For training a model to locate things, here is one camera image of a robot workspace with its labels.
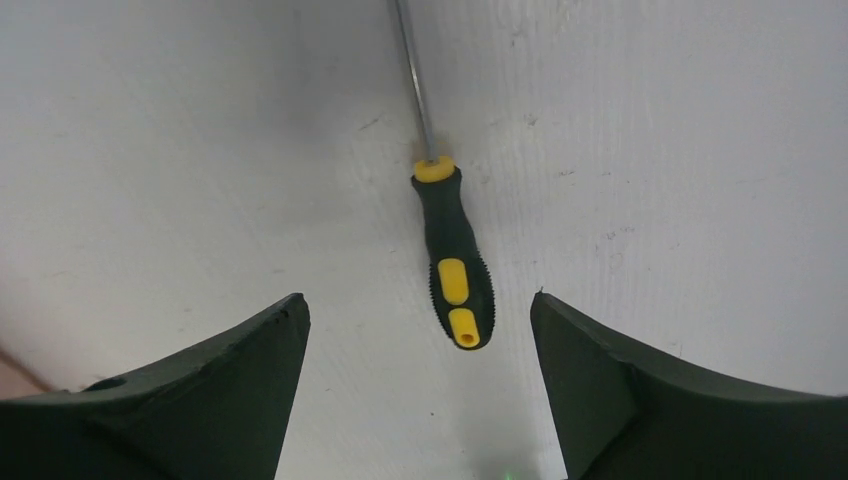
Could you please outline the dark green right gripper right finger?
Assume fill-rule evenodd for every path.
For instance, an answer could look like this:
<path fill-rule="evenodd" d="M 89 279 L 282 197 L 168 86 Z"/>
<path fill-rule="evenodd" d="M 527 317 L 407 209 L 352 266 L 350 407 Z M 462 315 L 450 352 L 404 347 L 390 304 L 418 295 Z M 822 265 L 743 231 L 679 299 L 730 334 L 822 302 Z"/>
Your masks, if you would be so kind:
<path fill-rule="evenodd" d="M 843 479 L 847 400 L 721 374 L 538 293 L 531 324 L 571 479 Z"/>

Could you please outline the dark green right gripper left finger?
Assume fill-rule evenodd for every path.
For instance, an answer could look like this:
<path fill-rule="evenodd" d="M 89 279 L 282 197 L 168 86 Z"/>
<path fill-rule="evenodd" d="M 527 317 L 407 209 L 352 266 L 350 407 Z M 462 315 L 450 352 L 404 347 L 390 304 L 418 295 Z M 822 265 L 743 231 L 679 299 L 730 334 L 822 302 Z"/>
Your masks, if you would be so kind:
<path fill-rule="evenodd" d="M 294 293 L 81 391 L 1 404 L 5 479 L 272 479 L 310 312 Z"/>

